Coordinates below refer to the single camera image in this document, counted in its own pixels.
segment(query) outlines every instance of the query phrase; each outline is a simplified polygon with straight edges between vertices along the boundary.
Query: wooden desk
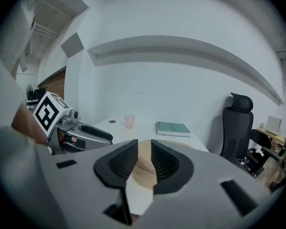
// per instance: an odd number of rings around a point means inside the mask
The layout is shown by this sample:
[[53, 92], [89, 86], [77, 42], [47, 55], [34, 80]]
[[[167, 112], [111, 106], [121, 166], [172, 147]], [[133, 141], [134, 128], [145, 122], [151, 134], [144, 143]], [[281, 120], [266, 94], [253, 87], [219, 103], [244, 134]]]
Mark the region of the wooden desk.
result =
[[[115, 120], [116, 123], [111, 124], [110, 120]], [[155, 139], [184, 143], [195, 149], [208, 152], [193, 132], [190, 137], [157, 135], [156, 121], [139, 122], [134, 120], [133, 128], [127, 129], [124, 126], [124, 116], [119, 116], [109, 118], [94, 126], [113, 135], [113, 144], [133, 139], [138, 139], [138, 141]], [[140, 186], [131, 174], [126, 183], [126, 197], [130, 212], [142, 215], [153, 202], [153, 191]]]
[[273, 135], [272, 133], [266, 131], [264, 128], [258, 128], [257, 129], [259, 132], [266, 134], [268, 137], [276, 140], [280, 145], [284, 145], [285, 141], [286, 141], [286, 137], [282, 136], [282, 135]]

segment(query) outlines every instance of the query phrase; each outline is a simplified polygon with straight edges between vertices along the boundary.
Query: office chair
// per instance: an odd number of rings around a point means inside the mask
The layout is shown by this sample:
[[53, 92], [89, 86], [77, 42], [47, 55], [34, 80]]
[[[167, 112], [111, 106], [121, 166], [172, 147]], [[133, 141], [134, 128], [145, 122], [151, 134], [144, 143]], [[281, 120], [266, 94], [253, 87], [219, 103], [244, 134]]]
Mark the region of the office chair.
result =
[[255, 152], [255, 148], [250, 148], [246, 154], [246, 158], [250, 161], [247, 163], [247, 166], [250, 168], [249, 173], [253, 176], [258, 176], [263, 172], [263, 165], [269, 157], [272, 157], [276, 161], [279, 161], [280, 157], [271, 151], [270, 138], [264, 133], [253, 129], [251, 131], [250, 139], [259, 144], [264, 153], [264, 156], [261, 156], [259, 153]]
[[253, 102], [247, 96], [231, 94], [233, 104], [223, 111], [224, 143], [220, 156], [247, 172], [238, 160], [244, 159], [248, 150], [253, 124]]

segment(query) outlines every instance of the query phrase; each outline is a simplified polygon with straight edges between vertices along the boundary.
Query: pink cup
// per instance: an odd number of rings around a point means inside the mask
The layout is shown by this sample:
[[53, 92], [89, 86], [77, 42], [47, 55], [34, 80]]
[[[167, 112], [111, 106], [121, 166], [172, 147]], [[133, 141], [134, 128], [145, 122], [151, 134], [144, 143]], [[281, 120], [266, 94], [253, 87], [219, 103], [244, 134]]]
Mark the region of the pink cup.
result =
[[134, 115], [133, 114], [127, 114], [125, 115], [125, 126], [128, 129], [131, 129], [133, 127], [134, 123]]

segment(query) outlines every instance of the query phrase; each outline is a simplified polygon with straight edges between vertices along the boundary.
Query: book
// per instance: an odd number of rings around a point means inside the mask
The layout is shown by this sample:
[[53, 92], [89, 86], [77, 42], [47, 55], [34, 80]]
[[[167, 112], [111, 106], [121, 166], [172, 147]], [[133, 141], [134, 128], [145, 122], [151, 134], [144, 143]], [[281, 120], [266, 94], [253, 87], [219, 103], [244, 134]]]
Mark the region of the book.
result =
[[191, 131], [184, 124], [157, 122], [158, 135], [191, 136]]

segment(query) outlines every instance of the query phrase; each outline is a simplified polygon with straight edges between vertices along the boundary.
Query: chair armrest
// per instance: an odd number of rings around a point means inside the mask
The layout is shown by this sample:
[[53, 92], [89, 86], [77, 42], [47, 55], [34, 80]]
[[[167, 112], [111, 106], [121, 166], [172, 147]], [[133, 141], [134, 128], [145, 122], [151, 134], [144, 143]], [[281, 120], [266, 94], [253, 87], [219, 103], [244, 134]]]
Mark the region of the chair armrest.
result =
[[274, 160], [280, 161], [280, 156], [275, 154], [274, 152], [272, 152], [270, 149], [268, 149], [266, 147], [262, 147], [262, 151], [264, 152], [264, 154], [272, 157]]

